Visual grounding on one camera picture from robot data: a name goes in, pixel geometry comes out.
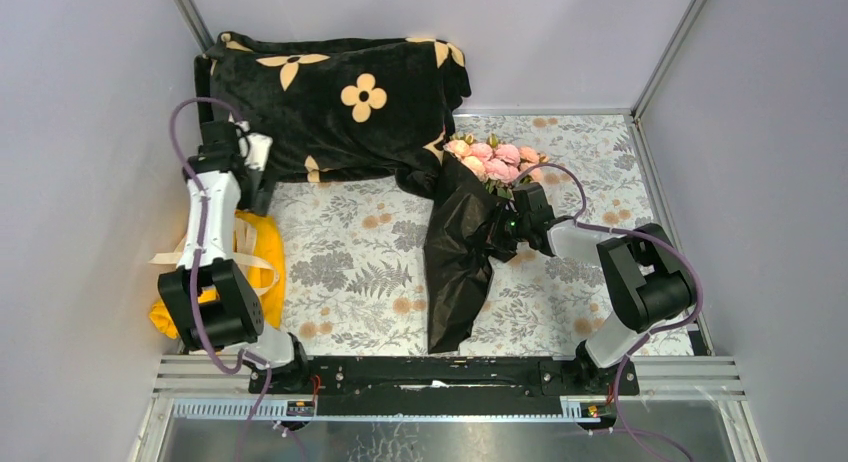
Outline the pink fake flower bunch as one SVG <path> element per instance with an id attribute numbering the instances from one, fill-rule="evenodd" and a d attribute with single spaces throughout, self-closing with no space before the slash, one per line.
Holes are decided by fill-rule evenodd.
<path id="1" fill-rule="evenodd" d="M 488 192 L 512 199 L 512 189 L 523 183 L 540 182 L 541 170 L 535 166 L 548 163 L 549 157 L 529 146 L 501 141 L 495 134 L 485 140 L 473 134 L 454 134 L 443 146 L 483 183 Z"/>

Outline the black wrapping paper sheet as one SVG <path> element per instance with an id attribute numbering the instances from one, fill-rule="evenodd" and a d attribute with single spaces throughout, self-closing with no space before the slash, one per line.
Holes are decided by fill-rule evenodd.
<path id="1" fill-rule="evenodd" d="M 472 335 L 494 277 L 490 259 L 516 256 L 516 244 L 495 234 L 507 207 L 458 159 L 444 158 L 423 245 L 429 354 L 455 352 Z"/>

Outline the cream satin ribbon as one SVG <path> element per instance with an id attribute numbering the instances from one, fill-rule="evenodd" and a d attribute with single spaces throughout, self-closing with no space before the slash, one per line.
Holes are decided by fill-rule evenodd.
<path id="1" fill-rule="evenodd" d="M 250 280 L 251 271 L 259 275 L 265 273 L 272 275 L 268 282 L 251 282 L 251 286 L 257 296 L 263 296 L 274 288 L 280 280 L 279 270 L 267 259 L 255 254 L 259 241 L 259 231 L 252 223 L 252 217 L 246 218 L 243 212 L 237 212 L 234 220 L 234 249 L 233 260 L 239 269 Z M 153 265 L 173 265 L 180 261 L 185 247 L 187 237 L 184 236 L 171 252 L 156 253 L 149 263 Z"/>

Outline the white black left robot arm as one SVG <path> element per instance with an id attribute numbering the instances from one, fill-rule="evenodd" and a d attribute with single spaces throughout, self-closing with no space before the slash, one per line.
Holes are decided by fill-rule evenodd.
<path id="1" fill-rule="evenodd" d="M 254 237 L 238 230 L 236 213 L 251 211 L 259 200 L 272 140 L 234 121 L 205 123 L 201 135 L 197 154 L 180 158 L 187 231 L 172 271 L 158 279 L 158 292 L 186 349 L 206 352 L 224 373 L 242 365 L 269 371 L 282 390 L 299 392 L 310 379 L 306 356 L 294 335 L 272 326 L 261 307 L 262 290 L 246 271 L 271 271 L 273 287 L 280 274 L 253 250 L 236 246 Z"/>

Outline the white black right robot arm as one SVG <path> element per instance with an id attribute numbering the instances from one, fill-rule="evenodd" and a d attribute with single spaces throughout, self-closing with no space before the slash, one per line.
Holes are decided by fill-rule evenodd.
<path id="1" fill-rule="evenodd" d="M 490 243 L 507 252 L 525 242 L 548 257 L 601 269 L 612 311 L 571 360 L 540 366 L 543 392 L 557 395 L 614 393 L 627 357 L 655 333 L 678 327 L 677 317 L 702 305 L 698 277 L 655 223 L 626 230 L 557 216 L 537 183 L 519 186 L 501 208 Z"/>

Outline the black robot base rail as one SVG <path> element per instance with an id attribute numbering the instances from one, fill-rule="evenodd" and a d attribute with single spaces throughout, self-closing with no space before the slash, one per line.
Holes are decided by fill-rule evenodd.
<path id="1" fill-rule="evenodd" d="M 633 364 L 616 373 L 552 357 L 315 356 L 275 370 L 268 392 L 304 394 L 320 416 L 561 416 L 565 400 L 639 394 Z"/>

